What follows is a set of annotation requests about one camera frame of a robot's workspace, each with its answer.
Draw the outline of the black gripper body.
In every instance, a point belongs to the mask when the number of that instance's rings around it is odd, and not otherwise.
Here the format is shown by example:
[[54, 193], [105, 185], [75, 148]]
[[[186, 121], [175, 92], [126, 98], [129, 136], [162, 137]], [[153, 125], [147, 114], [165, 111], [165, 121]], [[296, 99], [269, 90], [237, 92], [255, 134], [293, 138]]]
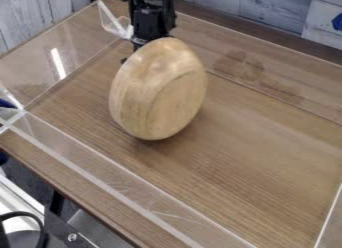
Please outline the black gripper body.
[[[150, 43], [153, 40], [146, 40], [146, 39], [141, 39], [141, 38], [137, 38], [135, 36], [131, 38], [131, 43], [133, 43], [133, 46], [134, 46], [134, 52], [142, 48], [147, 43]], [[126, 61], [127, 61], [127, 57], [122, 58], [121, 59], [121, 64], [125, 64]]]

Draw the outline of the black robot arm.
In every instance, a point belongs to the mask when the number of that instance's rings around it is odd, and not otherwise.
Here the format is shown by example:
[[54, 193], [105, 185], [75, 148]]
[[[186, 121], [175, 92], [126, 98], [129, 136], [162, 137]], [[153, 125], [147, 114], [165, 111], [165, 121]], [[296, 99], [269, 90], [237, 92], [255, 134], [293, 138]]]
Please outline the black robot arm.
[[134, 51], [147, 43], [170, 36], [177, 27], [174, 0], [122, 0], [129, 3], [133, 25], [130, 41]]

